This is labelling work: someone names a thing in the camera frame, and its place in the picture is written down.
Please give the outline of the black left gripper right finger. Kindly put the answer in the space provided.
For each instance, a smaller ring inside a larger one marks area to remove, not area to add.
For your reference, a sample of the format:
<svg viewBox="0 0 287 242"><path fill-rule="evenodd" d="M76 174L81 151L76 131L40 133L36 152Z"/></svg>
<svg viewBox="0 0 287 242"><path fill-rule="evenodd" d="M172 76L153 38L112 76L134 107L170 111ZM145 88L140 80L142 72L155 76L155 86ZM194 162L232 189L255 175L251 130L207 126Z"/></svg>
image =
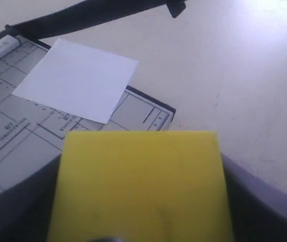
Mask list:
<svg viewBox="0 0 287 242"><path fill-rule="evenodd" d="M222 154L236 241L287 241L287 193Z"/></svg>

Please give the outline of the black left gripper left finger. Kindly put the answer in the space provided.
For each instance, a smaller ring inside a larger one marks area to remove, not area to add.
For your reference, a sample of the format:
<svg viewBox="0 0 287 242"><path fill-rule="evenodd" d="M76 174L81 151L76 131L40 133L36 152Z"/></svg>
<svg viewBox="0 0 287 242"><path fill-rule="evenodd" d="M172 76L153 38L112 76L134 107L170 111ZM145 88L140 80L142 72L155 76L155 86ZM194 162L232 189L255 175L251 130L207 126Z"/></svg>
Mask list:
<svg viewBox="0 0 287 242"><path fill-rule="evenodd" d="M56 180L60 156L35 174L0 193L0 232L11 225Z"/></svg>

